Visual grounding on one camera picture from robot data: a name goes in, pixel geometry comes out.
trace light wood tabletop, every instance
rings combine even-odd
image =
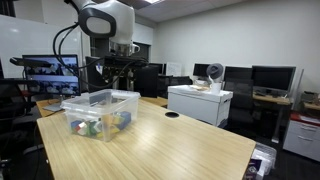
[[[253,94],[253,99],[260,100],[260,101],[277,103],[277,104],[280,104],[280,105],[290,105],[290,99],[289,98],[272,97],[271,95],[258,96],[256,94]]]
[[[319,110],[320,111],[320,105],[316,105],[314,103],[303,103],[304,107],[307,109],[313,109],[313,110]]]
[[[165,99],[162,97],[157,97],[157,98],[141,97],[140,99],[161,107],[168,105],[168,99]]]
[[[64,114],[37,123],[55,179],[242,179],[255,142],[139,100],[110,142],[69,131]]]
[[[37,104],[37,107],[38,107],[39,112],[41,114],[41,117],[47,117],[47,116],[51,116],[53,114],[63,113],[64,112],[63,110],[58,111],[58,112],[52,112],[52,111],[48,111],[48,110],[43,109],[43,107],[48,106],[50,104],[57,103],[57,102],[59,102],[58,99],[48,99],[48,100],[37,101],[36,104]]]

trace ceiling light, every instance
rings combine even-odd
[[[145,0],[145,1],[147,1],[147,2],[149,2],[151,4],[154,4],[156,2],[163,1],[163,0]]]

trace white cabinet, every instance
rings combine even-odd
[[[320,127],[290,120],[283,149],[320,161]]]
[[[229,116],[232,92],[221,91],[215,95],[198,92],[189,86],[168,87],[168,109],[218,126]]]

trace robotic arm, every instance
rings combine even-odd
[[[135,22],[133,7],[117,0],[100,4],[91,0],[65,2],[78,11],[78,22],[83,32],[94,38],[109,38],[110,52],[126,57],[140,50],[132,43]]]

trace white box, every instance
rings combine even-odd
[[[233,93],[220,91],[197,91],[188,85],[168,87],[168,109],[218,126],[229,116]]]
[[[110,141],[137,118],[139,93],[102,90],[62,101],[73,134]]]

